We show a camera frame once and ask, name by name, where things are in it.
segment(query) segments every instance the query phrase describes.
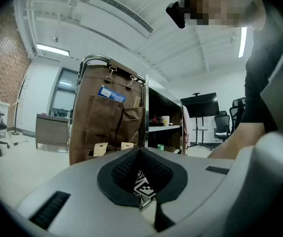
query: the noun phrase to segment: hanging pocket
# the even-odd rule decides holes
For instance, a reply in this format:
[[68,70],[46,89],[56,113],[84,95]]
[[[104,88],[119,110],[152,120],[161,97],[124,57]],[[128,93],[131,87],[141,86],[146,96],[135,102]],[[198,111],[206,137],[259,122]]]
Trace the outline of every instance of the hanging pocket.
[[117,133],[115,145],[121,146],[122,142],[138,142],[138,130],[142,122],[142,107],[124,108],[120,128]]
[[96,143],[108,142],[114,145],[123,112],[123,103],[94,96],[88,108],[90,114],[86,125],[85,147]]

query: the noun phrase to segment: black vent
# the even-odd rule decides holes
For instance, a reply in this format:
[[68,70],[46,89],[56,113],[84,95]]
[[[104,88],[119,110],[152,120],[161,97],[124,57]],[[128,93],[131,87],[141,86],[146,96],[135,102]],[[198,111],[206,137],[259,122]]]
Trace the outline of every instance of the black vent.
[[56,192],[37,212],[30,218],[30,221],[46,230],[56,215],[63,208],[70,194]]
[[149,33],[152,33],[153,28],[148,25],[141,17],[139,17],[136,13],[131,11],[129,8],[121,5],[119,2],[115,0],[101,0],[103,2],[106,2],[113,7],[123,11],[125,14],[129,15],[131,18],[133,18],[136,22],[138,22],[141,26],[143,26]]

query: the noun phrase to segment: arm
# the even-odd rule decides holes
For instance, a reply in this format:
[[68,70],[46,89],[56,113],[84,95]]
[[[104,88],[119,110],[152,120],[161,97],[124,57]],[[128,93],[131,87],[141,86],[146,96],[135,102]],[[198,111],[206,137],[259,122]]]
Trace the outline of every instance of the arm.
[[263,123],[240,123],[228,140],[219,145],[209,158],[235,159],[242,148],[253,146],[264,134]]

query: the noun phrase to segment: ceiling light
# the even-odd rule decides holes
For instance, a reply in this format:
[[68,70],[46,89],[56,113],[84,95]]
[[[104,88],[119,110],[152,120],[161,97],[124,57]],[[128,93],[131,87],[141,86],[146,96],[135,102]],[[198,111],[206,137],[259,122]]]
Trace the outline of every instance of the ceiling light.
[[64,84],[64,85],[71,86],[71,84],[70,84],[70,83],[67,83],[67,82],[60,81],[59,83]]
[[246,39],[247,39],[247,28],[242,27],[241,28],[241,43],[240,43],[240,50],[239,50],[238,58],[241,58],[244,55]]
[[59,54],[62,54],[64,56],[69,56],[69,51],[67,51],[67,50],[63,50],[63,49],[60,49],[60,48],[55,48],[55,47],[43,45],[43,44],[36,44],[36,46],[37,46],[38,49],[50,51],[50,52],[53,52],[53,53],[59,53]]

